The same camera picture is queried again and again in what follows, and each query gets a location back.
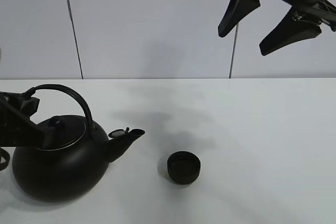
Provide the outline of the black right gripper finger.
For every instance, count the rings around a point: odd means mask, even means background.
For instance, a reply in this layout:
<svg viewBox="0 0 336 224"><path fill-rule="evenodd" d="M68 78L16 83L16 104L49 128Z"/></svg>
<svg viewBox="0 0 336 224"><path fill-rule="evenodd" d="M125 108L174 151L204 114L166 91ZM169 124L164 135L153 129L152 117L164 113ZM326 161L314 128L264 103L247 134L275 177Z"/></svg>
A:
<svg viewBox="0 0 336 224"><path fill-rule="evenodd" d="M230 0L218 25L218 35L225 37L248 14L260 7L260 0Z"/></svg>
<svg viewBox="0 0 336 224"><path fill-rule="evenodd" d="M281 22L261 41L260 52L266 56L290 44L313 39L322 33L321 18L292 7Z"/></svg>

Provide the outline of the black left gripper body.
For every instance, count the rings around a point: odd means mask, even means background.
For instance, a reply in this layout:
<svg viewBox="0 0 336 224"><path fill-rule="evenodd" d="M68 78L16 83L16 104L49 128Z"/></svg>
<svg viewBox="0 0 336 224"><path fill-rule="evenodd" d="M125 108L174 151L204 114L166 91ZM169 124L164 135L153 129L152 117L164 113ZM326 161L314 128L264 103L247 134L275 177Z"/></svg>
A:
<svg viewBox="0 0 336 224"><path fill-rule="evenodd" d="M1 146L51 146L51 128L30 120L39 102L38 98L23 93L1 92Z"/></svg>

